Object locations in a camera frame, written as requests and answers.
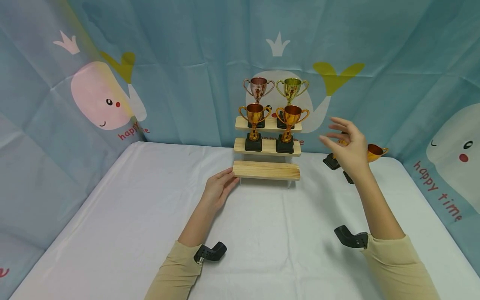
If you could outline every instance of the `wooden board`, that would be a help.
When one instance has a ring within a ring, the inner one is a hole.
[[[248,122],[241,116],[238,116],[235,121],[235,129],[236,130],[250,130],[248,127]],[[265,128],[257,128],[260,132],[284,132],[285,129],[277,128],[276,126],[276,119],[272,117],[268,117],[265,119]],[[301,131],[301,123],[295,125],[295,128],[292,129],[292,132],[300,132]]]
[[[276,151],[276,140],[262,140],[262,151],[245,151],[245,138],[238,137],[235,139],[233,146],[235,153],[252,154],[252,155],[273,155],[273,156],[300,156],[301,147],[299,141],[293,141],[293,153],[278,153]]]
[[[233,172],[240,178],[300,180],[300,168],[296,164],[236,160]]]

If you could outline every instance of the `trophy cup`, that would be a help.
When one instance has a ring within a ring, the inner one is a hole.
[[[348,145],[347,142],[345,142],[344,140],[338,140],[337,143],[343,144],[345,146]],[[327,155],[327,157],[323,160],[323,162],[334,171],[340,167],[340,164],[338,163],[333,153],[330,153],[329,155]]]
[[[285,108],[277,108],[276,115],[279,116],[279,112],[282,111],[282,117],[278,117],[280,121],[282,121],[287,130],[283,132],[283,134],[278,136],[278,140],[276,141],[276,151],[278,153],[293,153],[293,138],[292,138],[292,126],[297,123],[302,122],[305,120],[310,112],[307,109],[301,109],[295,105],[287,105]],[[303,112],[306,112],[307,115],[300,120],[300,116]]]
[[[368,149],[367,151],[368,163],[374,162],[375,160],[381,158],[388,152],[388,148],[380,148],[375,144],[368,144],[367,149]],[[345,175],[345,178],[347,178],[348,183],[353,184],[352,178],[350,178],[350,176],[345,171],[343,171],[343,175]]]
[[[247,117],[245,117],[241,110],[242,108],[247,111]],[[264,117],[264,111],[267,110],[268,114]],[[247,133],[247,139],[245,141],[245,151],[262,151],[262,135],[257,131],[257,124],[270,116],[272,112],[270,107],[263,107],[258,103],[252,103],[239,107],[240,115],[252,124],[252,129]]]
[[[245,82],[250,83],[250,91],[245,86]],[[270,90],[268,92],[265,92],[267,90],[267,85],[269,83],[273,84],[272,88],[270,88]],[[259,104],[260,99],[263,96],[270,93],[273,90],[274,86],[275,86],[275,82],[273,80],[266,80],[263,77],[253,77],[252,79],[247,78],[247,79],[243,80],[243,88],[245,89],[245,91],[247,91],[247,93],[249,93],[255,99],[256,104]],[[248,127],[249,128],[252,127],[252,124],[250,122],[248,123]],[[263,120],[263,121],[261,121],[257,124],[257,128],[264,128],[264,127],[265,127],[265,120]]]
[[[283,83],[283,93],[278,87],[279,83]],[[302,84],[305,84],[305,89],[301,92],[299,92],[300,87]],[[285,98],[287,98],[287,105],[291,105],[293,98],[300,96],[303,92],[305,92],[308,88],[309,82],[307,80],[301,81],[298,78],[287,78],[285,80],[279,80],[276,82],[276,89],[278,92]],[[277,121],[276,121],[276,126],[278,128],[285,129],[286,125],[282,122],[280,122],[280,117],[283,112],[280,112],[280,115],[277,114]]]

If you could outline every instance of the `black trophy base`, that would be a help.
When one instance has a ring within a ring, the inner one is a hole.
[[[293,138],[290,143],[282,142],[282,135],[278,136],[278,140],[276,141],[276,151],[278,153],[293,153]]]
[[[283,119],[283,111],[278,112],[278,116],[276,117],[276,127],[280,129],[287,129],[287,125],[284,122],[280,121],[279,118]]]
[[[250,132],[247,133],[247,139],[245,140],[245,151],[262,151],[262,135],[258,134],[258,140],[250,140]]]
[[[252,128],[252,123],[248,122],[248,128]],[[265,120],[258,123],[257,128],[265,128]]]
[[[324,163],[331,168],[332,170],[336,170],[340,167],[340,164],[338,163],[338,160],[333,158],[333,153],[330,153],[325,159]]]
[[[347,179],[348,183],[353,184],[352,178],[350,178],[350,176],[345,171],[343,171],[343,175],[345,175],[345,178]]]

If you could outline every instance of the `white tablecloth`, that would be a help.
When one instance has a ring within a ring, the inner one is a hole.
[[[190,299],[381,299],[359,250],[333,230],[368,231],[355,187],[326,155],[293,162],[301,180],[243,180],[206,245],[222,241]],[[142,300],[211,175],[233,150],[132,144],[112,166],[14,293],[13,300]],[[442,299],[480,299],[480,279],[402,165],[371,164],[395,216],[410,235]]]

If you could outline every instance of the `blue backdrop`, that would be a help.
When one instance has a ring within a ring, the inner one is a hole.
[[[233,146],[256,75],[310,82],[293,102],[311,111],[304,151],[327,152],[329,116],[390,148],[480,272],[478,12],[475,0],[0,0],[0,300],[130,143]]]

